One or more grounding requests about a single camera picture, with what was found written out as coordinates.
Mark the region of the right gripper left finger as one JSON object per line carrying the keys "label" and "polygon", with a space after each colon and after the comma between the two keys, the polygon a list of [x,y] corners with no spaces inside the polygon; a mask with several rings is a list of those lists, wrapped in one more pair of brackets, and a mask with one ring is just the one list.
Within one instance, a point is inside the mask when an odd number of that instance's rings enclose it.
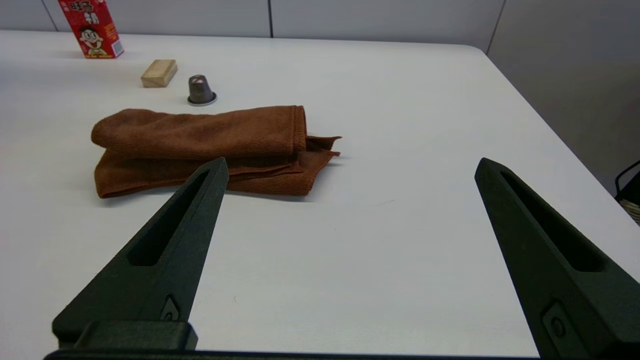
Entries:
{"label": "right gripper left finger", "polygon": [[191,351],[189,317],[229,181],[199,167],[52,322],[61,350]]}

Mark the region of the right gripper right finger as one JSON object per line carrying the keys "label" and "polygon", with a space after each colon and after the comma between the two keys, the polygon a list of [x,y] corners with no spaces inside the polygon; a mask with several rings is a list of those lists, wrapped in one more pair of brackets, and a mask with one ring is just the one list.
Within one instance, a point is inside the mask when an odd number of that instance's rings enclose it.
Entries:
{"label": "right gripper right finger", "polygon": [[638,281],[508,167],[474,179],[539,355],[637,360]]}

